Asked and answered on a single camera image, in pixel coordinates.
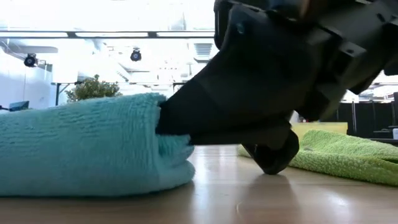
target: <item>folded towel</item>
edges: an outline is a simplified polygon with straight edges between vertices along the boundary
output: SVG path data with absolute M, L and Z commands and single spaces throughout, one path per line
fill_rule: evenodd
M 0 196 L 115 197 L 192 180 L 189 136 L 159 136 L 146 93 L 0 114 Z
M 239 154 L 244 155 L 240 147 Z M 291 167 L 398 186 L 398 147 L 327 131 L 308 131 Z

